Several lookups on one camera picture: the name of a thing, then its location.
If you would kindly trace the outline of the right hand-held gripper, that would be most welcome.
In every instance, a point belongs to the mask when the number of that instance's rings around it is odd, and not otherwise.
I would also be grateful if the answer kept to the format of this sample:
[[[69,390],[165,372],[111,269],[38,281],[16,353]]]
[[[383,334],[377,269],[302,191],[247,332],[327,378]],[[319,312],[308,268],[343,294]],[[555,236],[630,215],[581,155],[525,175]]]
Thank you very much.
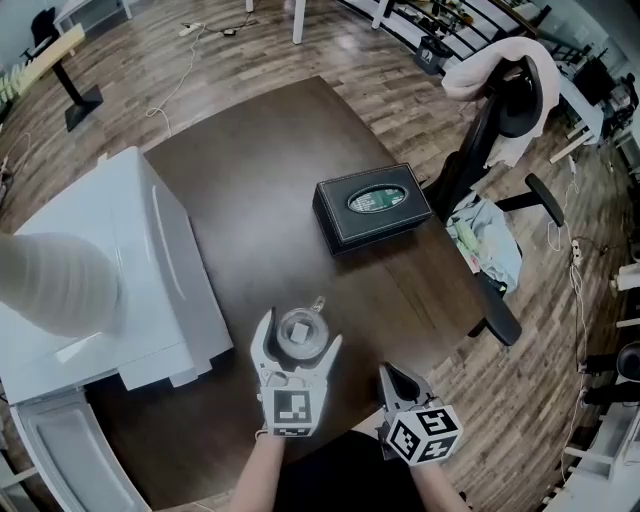
[[[451,405],[428,405],[435,395],[427,381],[392,363],[379,365],[379,380],[387,412],[397,412],[377,428],[387,460],[409,466],[449,458],[461,438],[461,423]]]

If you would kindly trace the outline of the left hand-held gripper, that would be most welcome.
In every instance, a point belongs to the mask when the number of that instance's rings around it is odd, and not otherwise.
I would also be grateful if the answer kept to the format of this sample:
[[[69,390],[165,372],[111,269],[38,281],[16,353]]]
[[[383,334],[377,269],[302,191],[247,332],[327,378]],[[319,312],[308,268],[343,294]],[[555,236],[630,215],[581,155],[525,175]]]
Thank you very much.
[[[327,395],[327,379],[341,348],[343,336],[330,342],[317,364],[287,373],[271,352],[276,341],[276,313],[270,308],[254,333],[250,355],[260,378],[261,402],[266,432],[283,438],[309,437],[320,423]]]

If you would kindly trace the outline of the clear glass cup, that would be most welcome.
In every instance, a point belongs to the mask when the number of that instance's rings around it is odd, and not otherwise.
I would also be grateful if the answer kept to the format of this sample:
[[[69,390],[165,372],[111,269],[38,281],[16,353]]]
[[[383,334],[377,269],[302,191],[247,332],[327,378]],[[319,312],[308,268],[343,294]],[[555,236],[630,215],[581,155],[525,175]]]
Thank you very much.
[[[280,320],[276,339],[281,350],[297,361],[308,361],[319,356],[329,341],[329,327],[322,316],[325,297],[318,296],[306,308],[287,312]]]

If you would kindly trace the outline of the white microwave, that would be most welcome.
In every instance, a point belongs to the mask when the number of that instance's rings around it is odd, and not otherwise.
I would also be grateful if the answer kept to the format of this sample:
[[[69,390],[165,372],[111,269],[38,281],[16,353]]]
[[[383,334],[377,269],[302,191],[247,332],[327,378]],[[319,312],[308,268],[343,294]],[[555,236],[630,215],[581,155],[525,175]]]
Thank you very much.
[[[14,235],[65,233],[115,264],[112,327],[50,334],[0,302],[0,382],[19,436],[64,512],[149,512],[85,396],[116,375],[134,390],[195,381],[232,346],[186,209],[139,149],[100,162]]]

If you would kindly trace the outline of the person's right forearm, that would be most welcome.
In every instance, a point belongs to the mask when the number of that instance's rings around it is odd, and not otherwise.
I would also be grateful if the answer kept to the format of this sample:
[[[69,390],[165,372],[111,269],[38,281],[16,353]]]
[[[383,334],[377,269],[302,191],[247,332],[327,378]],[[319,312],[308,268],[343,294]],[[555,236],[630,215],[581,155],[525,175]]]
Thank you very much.
[[[427,512],[469,512],[439,464],[411,466],[410,473]]]

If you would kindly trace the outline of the person's left forearm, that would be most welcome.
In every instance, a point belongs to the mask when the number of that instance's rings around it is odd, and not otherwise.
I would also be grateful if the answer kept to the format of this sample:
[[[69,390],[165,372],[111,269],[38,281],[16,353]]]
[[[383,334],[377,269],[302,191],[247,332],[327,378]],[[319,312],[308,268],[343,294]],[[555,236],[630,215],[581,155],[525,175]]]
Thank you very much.
[[[273,512],[286,439],[259,433],[229,502],[228,512]]]

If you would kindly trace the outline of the person's black clothing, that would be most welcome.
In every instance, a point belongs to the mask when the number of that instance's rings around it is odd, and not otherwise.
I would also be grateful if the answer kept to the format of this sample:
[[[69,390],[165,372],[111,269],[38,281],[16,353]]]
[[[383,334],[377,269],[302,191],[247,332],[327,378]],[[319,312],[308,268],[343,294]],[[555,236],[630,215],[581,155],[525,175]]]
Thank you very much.
[[[280,473],[273,512],[425,512],[410,470],[349,431]]]

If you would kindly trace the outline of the black tissue box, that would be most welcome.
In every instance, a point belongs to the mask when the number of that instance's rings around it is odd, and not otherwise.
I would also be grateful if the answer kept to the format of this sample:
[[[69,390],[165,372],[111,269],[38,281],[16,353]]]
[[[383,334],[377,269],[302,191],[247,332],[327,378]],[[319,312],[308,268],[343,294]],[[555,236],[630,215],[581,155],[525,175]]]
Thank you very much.
[[[433,215],[407,163],[319,182],[312,206],[333,256],[411,231]]]

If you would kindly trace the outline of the light blue cloth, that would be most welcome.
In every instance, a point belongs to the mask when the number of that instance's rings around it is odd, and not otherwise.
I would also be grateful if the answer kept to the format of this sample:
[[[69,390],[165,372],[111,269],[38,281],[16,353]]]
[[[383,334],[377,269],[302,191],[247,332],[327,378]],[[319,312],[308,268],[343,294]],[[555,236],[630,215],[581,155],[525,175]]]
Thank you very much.
[[[454,207],[445,228],[474,274],[486,274],[499,291],[516,290],[522,256],[500,208],[471,191]]]

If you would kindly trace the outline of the white flower vase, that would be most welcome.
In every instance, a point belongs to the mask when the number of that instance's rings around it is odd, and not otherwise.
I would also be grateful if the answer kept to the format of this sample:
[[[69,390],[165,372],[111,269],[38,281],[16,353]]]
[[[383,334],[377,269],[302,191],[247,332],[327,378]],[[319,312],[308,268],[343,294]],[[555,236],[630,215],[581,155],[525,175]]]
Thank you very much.
[[[57,336],[86,337],[114,324],[115,264],[92,243],[65,233],[0,233],[0,302]]]

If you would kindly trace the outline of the black office chair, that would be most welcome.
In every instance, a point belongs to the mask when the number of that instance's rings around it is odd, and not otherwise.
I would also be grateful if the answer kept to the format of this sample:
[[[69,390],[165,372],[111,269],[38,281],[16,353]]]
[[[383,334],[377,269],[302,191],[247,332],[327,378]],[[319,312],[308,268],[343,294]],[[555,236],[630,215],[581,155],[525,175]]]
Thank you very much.
[[[487,101],[473,120],[460,148],[447,157],[435,182],[423,189],[440,220],[446,223],[454,207],[488,174],[492,166],[487,166],[486,161],[497,137],[519,137],[535,125],[542,110],[541,93],[538,72],[530,57],[515,63],[501,60],[481,93]],[[528,192],[494,204],[504,215],[541,206],[556,227],[563,227],[562,208],[541,179],[530,173],[525,183]],[[498,283],[483,272],[474,275],[486,299],[486,309],[470,336],[476,337],[488,329],[503,345],[513,345],[519,339],[522,327],[503,300],[507,293],[499,291]]]

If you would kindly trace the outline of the black bin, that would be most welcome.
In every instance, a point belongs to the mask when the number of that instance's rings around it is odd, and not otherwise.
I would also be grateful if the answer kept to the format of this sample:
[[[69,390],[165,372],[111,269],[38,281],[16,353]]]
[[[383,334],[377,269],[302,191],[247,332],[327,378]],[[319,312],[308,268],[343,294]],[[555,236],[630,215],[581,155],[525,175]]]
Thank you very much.
[[[427,75],[444,76],[444,64],[453,56],[452,50],[434,36],[423,36],[413,60]]]

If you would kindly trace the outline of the white desk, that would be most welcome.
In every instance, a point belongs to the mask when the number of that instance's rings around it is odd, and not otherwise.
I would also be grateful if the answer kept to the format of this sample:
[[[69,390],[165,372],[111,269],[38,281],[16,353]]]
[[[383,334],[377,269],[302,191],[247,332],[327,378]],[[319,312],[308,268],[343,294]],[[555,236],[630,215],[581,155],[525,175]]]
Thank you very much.
[[[577,141],[577,136],[580,135],[580,141],[584,145],[597,144],[600,140],[604,122],[602,108],[591,105],[580,92],[562,89],[560,95],[579,117],[579,122],[566,138],[571,141]]]
[[[56,9],[53,24],[60,33],[70,30],[76,24],[88,31],[121,13],[128,20],[133,18],[130,0],[66,0],[61,8]]]

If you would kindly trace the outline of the white-legged wooden table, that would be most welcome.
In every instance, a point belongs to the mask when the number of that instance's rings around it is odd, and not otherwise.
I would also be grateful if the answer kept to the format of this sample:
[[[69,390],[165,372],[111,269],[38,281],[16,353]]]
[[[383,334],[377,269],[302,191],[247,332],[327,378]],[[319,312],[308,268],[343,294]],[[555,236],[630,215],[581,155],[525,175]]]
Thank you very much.
[[[390,6],[391,0],[378,0],[378,6],[374,12],[372,18],[371,27],[374,30],[380,28],[382,19],[385,17],[385,12]],[[244,0],[245,11],[248,14],[254,12],[254,0]],[[304,18],[305,18],[306,0],[294,0],[294,21],[292,31],[292,42],[295,45],[299,45],[302,42],[303,30],[304,30]]]

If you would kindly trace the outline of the beige cloth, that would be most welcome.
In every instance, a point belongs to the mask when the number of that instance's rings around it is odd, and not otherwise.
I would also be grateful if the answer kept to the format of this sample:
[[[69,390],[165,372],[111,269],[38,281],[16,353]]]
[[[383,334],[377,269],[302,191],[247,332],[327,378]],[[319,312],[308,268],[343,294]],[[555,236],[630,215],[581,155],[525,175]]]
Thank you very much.
[[[559,102],[560,73],[553,58],[539,42],[526,37],[509,37],[492,43],[470,58],[446,71],[442,86],[446,95],[456,101],[479,99],[490,74],[502,59],[515,63],[523,57],[530,57],[538,72],[542,88],[542,110],[535,125],[519,137],[499,135],[486,161],[487,166],[504,162],[514,167],[523,156],[529,143],[540,137],[549,112]]]

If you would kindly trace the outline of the black monitor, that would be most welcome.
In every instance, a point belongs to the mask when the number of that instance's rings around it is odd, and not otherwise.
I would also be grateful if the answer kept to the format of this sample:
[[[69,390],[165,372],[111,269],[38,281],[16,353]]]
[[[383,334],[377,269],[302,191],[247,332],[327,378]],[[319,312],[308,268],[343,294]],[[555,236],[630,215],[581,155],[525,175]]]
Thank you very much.
[[[609,98],[615,82],[599,58],[589,59],[574,75],[573,83],[592,106]]]

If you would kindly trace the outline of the black swivel chair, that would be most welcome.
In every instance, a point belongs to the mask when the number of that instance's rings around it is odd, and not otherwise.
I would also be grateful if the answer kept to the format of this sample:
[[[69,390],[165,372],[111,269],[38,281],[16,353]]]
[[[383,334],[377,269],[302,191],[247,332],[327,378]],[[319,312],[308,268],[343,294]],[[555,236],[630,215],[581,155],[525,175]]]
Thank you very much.
[[[56,10],[54,7],[42,10],[31,23],[31,32],[35,47],[27,48],[22,55],[28,60],[33,60],[51,46],[59,37],[59,31],[54,25]]]

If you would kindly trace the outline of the yellow pedestal table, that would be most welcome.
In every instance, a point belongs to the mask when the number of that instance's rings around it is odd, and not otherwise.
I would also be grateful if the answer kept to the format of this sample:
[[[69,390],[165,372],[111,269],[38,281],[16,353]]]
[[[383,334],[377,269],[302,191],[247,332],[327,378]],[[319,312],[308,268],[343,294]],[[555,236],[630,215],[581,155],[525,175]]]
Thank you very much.
[[[84,94],[81,94],[62,65],[62,58],[79,46],[85,38],[86,34],[82,25],[74,25],[26,65],[18,75],[16,86],[17,94],[23,96],[45,73],[52,70],[73,101],[72,106],[65,111],[68,132],[76,128],[103,103],[103,96],[98,85],[92,86]]]

